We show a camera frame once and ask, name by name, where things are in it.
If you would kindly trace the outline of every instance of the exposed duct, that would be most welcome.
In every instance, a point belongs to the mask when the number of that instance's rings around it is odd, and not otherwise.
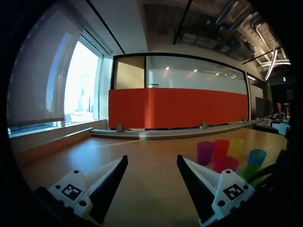
[[[238,29],[245,21],[247,21],[255,13],[254,9],[249,8],[244,13],[242,13],[236,20],[233,26],[229,29],[230,32],[234,32]]]
[[[226,7],[221,12],[220,16],[218,17],[216,24],[220,25],[224,18],[234,9],[234,7],[238,4],[239,1],[230,0]]]
[[[251,21],[251,27],[252,29],[260,36],[261,40],[264,42],[265,46],[268,48],[269,51],[272,51],[271,47],[268,45],[264,37],[261,35],[261,33],[258,31],[258,27],[260,27],[262,24],[264,24],[265,21],[261,18],[254,19]]]

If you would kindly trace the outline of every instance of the pipe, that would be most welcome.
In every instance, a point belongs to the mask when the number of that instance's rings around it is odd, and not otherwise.
[[[235,8],[239,1],[230,0],[226,7],[223,9],[221,15],[218,17],[216,24],[220,25],[224,18]]]
[[[270,48],[269,44],[266,42],[266,40],[264,39],[264,37],[258,31],[258,27],[260,27],[261,24],[264,24],[264,23],[265,23],[265,21],[263,19],[261,19],[261,18],[255,19],[255,20],[253,20],[251,22],[251,27],[260,36],[261,40],[263,41],[263,43],[265,44],[265,46],[268,48],[268,50],[272,51],[272,49]]]
[[[255,57],[255,58],[253,58],[253,59],[250,59],[250,60],[248,60],[247,62],[244,62],[242,65],[245,65],[246,63],[249,63],[249,62],[251,62],[251,61],[253,61],[253,60],[256,60],[257,58],[262,57],[262,56],[264,56],[264,55],[266,55],[266,54],[268,54],[268,53],[271,53],[271,52],[273,52],[273,51],[268,51],[268,52],[266,52],[266,53],[264,53],[264,54],[261,54],[261,55],[259,55],[258,57]]]
[[[184,23],[184,21],[185,21],[185,18],[186,18],[186,16],[187,16],[187,13],[188,13],[188,11],[189,11],[189,8],[191,7],[191,4],[192,4],[192,0],[188,0],[187,5],[186,5],[186,8],[185,8],[184,13],[183,13],[183,16],[182,16],[182,19],[181,19],[180,24],[179,24],[178,30],[177,30],[177,32],[176,32],[174,38],[173,38],[173,45],[175,45],[176,42],[177,42],[177,38],[178,38],[178,36],[180,35],[181,28],[182,28],[182,26],[183,26],[183,23]]]
[[[285,51],[284,51],[283,48],[281,49],[281,51],[282,51],[282,54],[283,54],[284,59],[287,59],[287,56],[286,56]]]
[[[247,21],[253,14],[254,14],[254,9],[249,8],[246,12],[242,13],[241,16],[238,17],[236,22],[234,23],[233,26],[228,30],[229,32],[234,32],[235,30],[238,29],[245,21]]]

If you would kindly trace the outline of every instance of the ceiling light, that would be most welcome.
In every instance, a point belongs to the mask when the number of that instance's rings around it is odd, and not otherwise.
[[[255,78],[251,77],[251,76],[247,76],[248,78],[252,79],[252,80],[256,80]]]
[[[276,50],[275,48],[273,48],[273,52],[274,52],[274,54],[273,54],[273,57],[272,57],[272,63],[271,63],[271,65],[269,66],[269,69],[268,69],[268,71],[267,71],[265,80],[268,80],[269,75],[270,75],[270,73],[272,72],[273,65],[275,64],[275,61],[276,61],[276,58],[277,58],[277,53],[278,53],[278,52],[277,52],[277,50]]]
[[[270,63],[266,63],[266,64],[262,64],[261,66],[269,66]],[[277,63],[274,63],[274,65],[291,65],[290,62],[277,62]]]

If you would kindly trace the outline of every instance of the translucent cup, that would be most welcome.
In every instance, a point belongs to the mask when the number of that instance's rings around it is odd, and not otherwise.
[[[198,164],[208,165],[211,161],[211,156],[214,153],[215,144],[213,142],[199,142],[197,144],[198,150]]]
[[[214,141],[215,149],[214,149],[214,160],[216,158],[226,156],[228,147],[230,146],[229,140],[216,140]]]
[[[226,169],[236,171],[239,165],[238,159],[230,156],[221,156],[214,160],[213,170],[217,173],[222,173]]]
[[[248,165],[242,170],[241,177],[245,181],[248,181],[253,175],[255,175],[257,172],[259,172],[261,169],[262,168],[259,165]],[[255,187],[258,183],[261,182],[261,180],[262,180],[262,177],[259,177],[258,179],[251,182],[250,185]]]
[[[247,165],[258,165],[261,166],[266,157],[266,152],[264,150],[252,150],[249,153],[249,159]]]
[[[239,159],[243,149],[244,140],[230,139],[230,146],[228,148],[227,155]]]

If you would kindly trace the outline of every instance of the window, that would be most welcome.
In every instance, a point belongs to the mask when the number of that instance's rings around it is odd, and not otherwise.
[[[39,131],[39,130],[44,131],[44,129],[57,127],[57,125],[58,125],[58,123],[55,121],[55,122],[26,125],[26,126],[20,126],[20,127],[10,127],[10,128],[8,128],[8,134],[14,135],[14,134],[20,134],[20,133],[30,132],[30,131]]]
[[[81,37],[67,73],[65,125],[99,119],[98,91],[102,59],[103,55]]]

